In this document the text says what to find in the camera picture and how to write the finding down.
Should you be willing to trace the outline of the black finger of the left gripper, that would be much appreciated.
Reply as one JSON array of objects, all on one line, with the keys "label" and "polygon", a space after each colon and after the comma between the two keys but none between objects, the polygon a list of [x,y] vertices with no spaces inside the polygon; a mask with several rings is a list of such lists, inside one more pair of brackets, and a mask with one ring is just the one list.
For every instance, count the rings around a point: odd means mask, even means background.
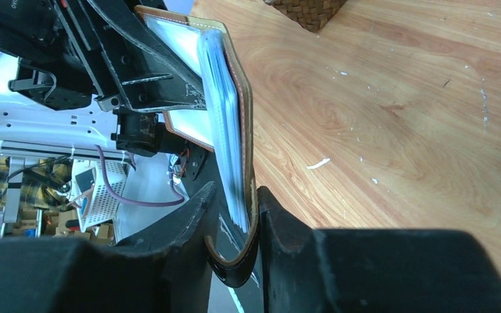
[{"label": "black finger of the left gripper", "polygon": [[204,110],[204,87],[166,35],[149,26],[163,1],[89,1],[96,30],[124,105],[138,113]]}]

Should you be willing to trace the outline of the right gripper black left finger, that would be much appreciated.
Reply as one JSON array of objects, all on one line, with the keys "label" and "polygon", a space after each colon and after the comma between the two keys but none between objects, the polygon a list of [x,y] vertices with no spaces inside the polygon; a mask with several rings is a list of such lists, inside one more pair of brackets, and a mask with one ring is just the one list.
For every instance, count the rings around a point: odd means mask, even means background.
[{"label": "right gripper black left finger", "polygon": [[0,312],[206,312],[204,239],[217,188],[115,246],[77,237],[0,239]]}]

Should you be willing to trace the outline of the white perforated box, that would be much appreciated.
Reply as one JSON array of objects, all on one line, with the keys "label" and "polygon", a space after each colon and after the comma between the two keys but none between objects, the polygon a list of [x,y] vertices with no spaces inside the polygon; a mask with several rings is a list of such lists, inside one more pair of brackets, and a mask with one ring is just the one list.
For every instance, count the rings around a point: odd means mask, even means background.
[{"label": "white perforated box", "polygon": [[122,194],[127,180],[128,166],[119,162],[105,162],[107,180],[103,179],[98,160],[75,160],[72,165],[70,205],[78,215],[81,231],[112,220],[119,206],[108,189]]}]

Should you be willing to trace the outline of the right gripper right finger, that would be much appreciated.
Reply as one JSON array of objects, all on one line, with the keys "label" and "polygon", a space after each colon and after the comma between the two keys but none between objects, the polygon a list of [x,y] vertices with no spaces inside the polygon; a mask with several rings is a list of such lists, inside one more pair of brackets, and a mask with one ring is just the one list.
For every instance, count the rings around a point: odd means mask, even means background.
[{"label": "right gripper right finger", "polygon": [[501,276],[469,233],[313,229],[262,186],[266,312],[501,312]]}]

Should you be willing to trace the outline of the woven wicker basket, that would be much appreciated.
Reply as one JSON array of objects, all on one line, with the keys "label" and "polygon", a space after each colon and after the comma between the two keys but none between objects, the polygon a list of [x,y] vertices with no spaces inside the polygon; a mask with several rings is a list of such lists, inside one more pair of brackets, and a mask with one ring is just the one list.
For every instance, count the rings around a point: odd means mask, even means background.
[{"label": "woven wicker basket", "polygon": [[311,33],[319,32],[347,0],[264,0]]}]

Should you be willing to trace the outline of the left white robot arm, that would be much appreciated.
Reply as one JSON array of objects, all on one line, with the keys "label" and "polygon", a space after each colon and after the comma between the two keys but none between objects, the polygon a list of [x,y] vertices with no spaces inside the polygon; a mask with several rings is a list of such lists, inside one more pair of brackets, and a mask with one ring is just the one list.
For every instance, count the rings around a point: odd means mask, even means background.
[{"label": "left white robot arm", "polygon": [[167,114],[205,109],[181,55],[186,21],[162,1],[0,1],[0,141],[86,157],[183,152]]}]

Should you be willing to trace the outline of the yellow plaid cloth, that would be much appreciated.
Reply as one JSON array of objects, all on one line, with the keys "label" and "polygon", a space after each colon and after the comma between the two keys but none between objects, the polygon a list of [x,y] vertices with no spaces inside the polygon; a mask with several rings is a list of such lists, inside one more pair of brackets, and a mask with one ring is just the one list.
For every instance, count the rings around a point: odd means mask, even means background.
[{"label": "yellow plaid cloth", "polygon": [[72,161],[47,158],[37,164],[11,172],[10,159],[0,158],[0,207],[16,186],[20,188],[19,208],[45,211],[66,211],[68,198],[61,188],[72,179]]}]

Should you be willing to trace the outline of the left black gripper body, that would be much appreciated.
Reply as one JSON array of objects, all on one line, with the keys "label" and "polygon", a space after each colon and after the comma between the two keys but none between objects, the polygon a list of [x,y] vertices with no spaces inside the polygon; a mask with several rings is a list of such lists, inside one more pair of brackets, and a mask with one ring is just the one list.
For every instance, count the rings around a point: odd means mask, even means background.
[{"label": "left black gripper body", "polygon": [[9,1],[8,14],[43,53],[18,58],[11,91],[55,111],[85,108],[92,101],[105,112],[121,105],[87,1]]}]

